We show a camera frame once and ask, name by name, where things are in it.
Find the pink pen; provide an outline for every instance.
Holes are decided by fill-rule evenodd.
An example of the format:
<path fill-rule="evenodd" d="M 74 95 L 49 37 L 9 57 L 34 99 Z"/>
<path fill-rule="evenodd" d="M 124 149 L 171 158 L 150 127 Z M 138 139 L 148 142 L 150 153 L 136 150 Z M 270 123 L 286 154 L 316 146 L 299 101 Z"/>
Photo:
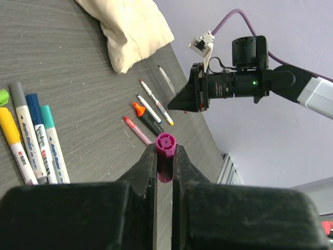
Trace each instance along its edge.
<path fill-rule="evenodd" d="M 130 128 L 133 130 L 133 132 L 146 144 L 152 143 L 148 137 L 135 125 L 134 122 L 132 122 L 128 117 L 124 117 L 126 123 L 130 126 Z"/>

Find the green marker cap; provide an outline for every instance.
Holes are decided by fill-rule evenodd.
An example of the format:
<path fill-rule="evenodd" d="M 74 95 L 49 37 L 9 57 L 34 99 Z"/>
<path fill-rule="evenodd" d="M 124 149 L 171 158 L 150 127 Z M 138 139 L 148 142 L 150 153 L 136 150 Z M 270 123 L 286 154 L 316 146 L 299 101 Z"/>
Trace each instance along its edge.
<path fill-rule="evenodd" d="M 42 106 L 41 107 L 41 112 L 42 112 L 42 118 L 43 118 L 45 129 L 54 128 L 55 125 L 54 125 L 52 113 L 51 113 L 51 110 L 50 110 L 50 106 L 47 106 L 47 105 Z"/>
<path fill-rule="evenodd" d="M 9 94 L 6 90 L 0 90 L 0 107 L 8 103 Z"/>

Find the blue marker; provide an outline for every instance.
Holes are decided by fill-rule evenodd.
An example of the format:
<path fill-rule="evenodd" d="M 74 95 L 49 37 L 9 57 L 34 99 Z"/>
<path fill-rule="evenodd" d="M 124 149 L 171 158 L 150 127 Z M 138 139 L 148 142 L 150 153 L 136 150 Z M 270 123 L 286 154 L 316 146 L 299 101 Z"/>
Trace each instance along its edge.
<path fill-rule="evenodd" d="M 54 169 L 52 153 L 47 141 L 47 135 L 43 124 L 43 118 L 38 101 L 37 94 L 30 94 L 25 96 L 31 116 L 32 123 L 35 128 L 38 145 L 41 150 L 43 163 L 46 169 L 47 180 L 49 184 L 57 184 L 57 176 Z"/>
<path fill-rule="evenodd" d="M 44 126 L 46 129 L 48 143 L 50 145 L 53 160 L 55 163 L 55 170 L 56 170 L 56 176 L 58 178 L 58 183 L 61 184 L 70 183 L 65 160 L 63 158 L 62 151 L 60 148 L 59 138 L 54 125 L 50 107 L 42 106 L 41 111 L 42 111 Z"/>

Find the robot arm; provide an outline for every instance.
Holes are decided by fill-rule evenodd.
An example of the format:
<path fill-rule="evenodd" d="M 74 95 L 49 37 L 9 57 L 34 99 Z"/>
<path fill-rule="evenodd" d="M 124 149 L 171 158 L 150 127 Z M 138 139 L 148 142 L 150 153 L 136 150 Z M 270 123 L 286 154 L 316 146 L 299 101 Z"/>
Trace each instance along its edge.
<path fill-rule="evenodd" d="M 168 109 L 205 111 L 212 98 L 253 96 L 254 103 L 258 103 L 272 91 L 333 119 L 333 83 L 292 65 L 270 70 L 264 36 L 234 40 L 232 55 L 235 70 L 224 68 L 219 73 L 208 73 L 213 40 L 214 36 L 207 32 L 190 44 L 191 49 L 204 57 L 204 63 L 193 64 L 187 84 L 170 101 Z"/>

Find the beige cloth bag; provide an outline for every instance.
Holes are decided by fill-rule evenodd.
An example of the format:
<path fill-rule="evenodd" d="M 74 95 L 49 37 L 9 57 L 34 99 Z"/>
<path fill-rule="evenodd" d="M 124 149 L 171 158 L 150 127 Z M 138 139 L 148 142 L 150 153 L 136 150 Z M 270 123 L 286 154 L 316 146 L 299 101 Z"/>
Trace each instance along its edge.
<path fill-rule="evenodd" d="M 174 40 L 152 0 L 76 0 L 100 26 L 108 40 L 108 53 L 117 73 L 126 73 Z"/>

